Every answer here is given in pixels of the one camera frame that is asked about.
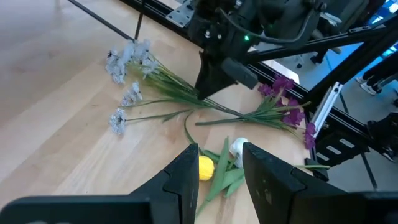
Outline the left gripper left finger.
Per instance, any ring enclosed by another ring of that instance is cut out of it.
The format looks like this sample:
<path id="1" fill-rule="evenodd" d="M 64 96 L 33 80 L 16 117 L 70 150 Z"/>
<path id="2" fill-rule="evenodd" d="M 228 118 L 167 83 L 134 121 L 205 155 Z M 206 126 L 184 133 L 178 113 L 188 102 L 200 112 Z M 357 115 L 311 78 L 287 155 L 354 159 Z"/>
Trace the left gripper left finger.
<path id="1" fill-rule="evenodd" d="M 198 145 L 190 144 L 130 196 L 149 202 L 152 223 L 194 224 L 198 186 Z"/>

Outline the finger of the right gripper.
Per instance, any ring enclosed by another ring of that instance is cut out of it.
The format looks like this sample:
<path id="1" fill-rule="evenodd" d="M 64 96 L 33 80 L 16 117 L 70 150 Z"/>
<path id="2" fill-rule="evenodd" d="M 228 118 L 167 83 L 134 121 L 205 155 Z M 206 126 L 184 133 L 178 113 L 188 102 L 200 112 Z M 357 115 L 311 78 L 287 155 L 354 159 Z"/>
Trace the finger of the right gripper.
<path id="1" fill-rule="evenodd" d="M 199 52 L 201 67 L 195 89 L 198 90 L 197 98 L 204 100 L 220 90 L 236 84 L 236 80 L 228 76 L 221 68 L 221 60 L 218 60 L 208 52 Z"/>
<path id="2" fill-rule="evenodd" d="M 224 59 L 221 63 L 221 69 L 225 74 L 227 74 L 227 76 L 249 89 L 253 89 L 258 83 L 257 75 L 246 68 L 242 63 L 237 62 L 232 58 Z"/>

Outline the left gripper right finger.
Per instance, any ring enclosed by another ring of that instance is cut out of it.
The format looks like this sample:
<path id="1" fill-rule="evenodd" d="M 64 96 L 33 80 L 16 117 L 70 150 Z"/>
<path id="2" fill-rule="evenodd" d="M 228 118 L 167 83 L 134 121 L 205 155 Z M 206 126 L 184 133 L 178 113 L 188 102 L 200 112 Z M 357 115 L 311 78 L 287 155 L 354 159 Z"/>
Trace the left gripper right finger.
<path id="1" fill-rule="evenodd" d="M 260 223 L 341 223 L 347 214 L 336 187 L 247 142 L 246 184 Z"/>

